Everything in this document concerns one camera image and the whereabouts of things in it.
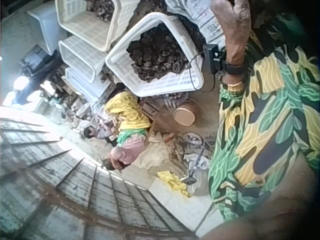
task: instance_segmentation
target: round container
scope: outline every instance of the round container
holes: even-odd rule
[[[197,112],[196,103],[192,100],[186,100],[174,111],[173,118],[183,126],[191,126],[196,120]]]

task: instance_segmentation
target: black cable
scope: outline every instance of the black cable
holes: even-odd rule
[[[189,76],[190,76],[190,81],[191,81],[191,83],[192,83],[192,86],[193,86],[193,88],[194,88],[194,90],[200,90],[200,89],[196,89],[196,87],[195,87],[195,85],[194,85],[194,81],[192,80],[192,76],[191,76],[191,63],[192,63],[192,61],[194,60],[194,59],[196,59],[196,57],[198,57],[200,54],[202,54],[204,51],[201,51],[201,52],[199,52],[199,53],[197,53],[191,60],[190,60],[190,62],[189,62],[189,64],[188,64],[188,69],[189,69]],[[216,75],[215,74],[213,74],[213,87],[212,87],[212,89],[210,90],[210,91],[201,91],[202,93],[210,93],[210,92],[212,92],[214,89],[215,89],[215,86],[216,86]]]

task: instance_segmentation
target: person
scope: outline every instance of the person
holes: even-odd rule
[[[87,139],[91,139],[91,138],[104,139],[106,140],[107,143],[111,144],[113,147],[117,145],[117,138],[113,136],[113,132],[112,132],[112,123],[99,124],[97,127],[90,125],[84,129],[83,135]]]
[[[308,213],[319,180],[318,58],[303,27],[279,14],[251,30],[248,0],[212,0],[225,34],[219,127],[208,184],[224,222],[203,239],[282,240]]]
[[[119,132],[117,146],[111,150],[108,161],[115,170],[121,170],[124,166],[131,165],[146,149],[147,129],[151,123],[140,110],[139,99],[121,85],[117,87],[111,93],[104,109],[114,117],[115,127]]]

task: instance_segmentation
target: wrist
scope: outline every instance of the wrist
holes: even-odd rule
[[[245,45],[226,44],[225,60],[232,65],[240,65],[245,60]]]

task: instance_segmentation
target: plastic crate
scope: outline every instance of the plastic crate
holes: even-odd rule
[[[68,67],[65,69],[67,85],[71,85],[73,90],[84,95],[89,101],[97,101],[111,83],[109,80],[102,83],[100,78],[101,76],[98,75],[93,83],[89,83],[73,68]]]
[[[140,0],[112,0],[111,21],[103,22],[93,12],[86,11],[85,0],[55,0],[60,25],[101,52],[126,30]]]
[[[141,19],[122,39],[114,46],[105,58],[106,65],[111,71],[137,96],[147,97],[153,95],[176,92],[194,91],[189,70],[176,74],[169,72],[160,79],[151,82],[141,80],[134,72],[127,48],[132,41],[140,39],[140,35],[147,30],[164,23],[177,40],[187,59],[190,61],[198,50],[185,27],[176,16],[167,16],[160,12],[153,12]],[[194,86],[200,89],[204,84],[201,72],[203,58],[199,55],[191,62],[191,76]]]
[[[92,83],[101,72],[107,54],[76,36],[59,41],[62,60]]]
[[[67,38],[67,31],[59,25],[55,3],[44,3],[27,13],[35,42],[52,56],[58,42]]]

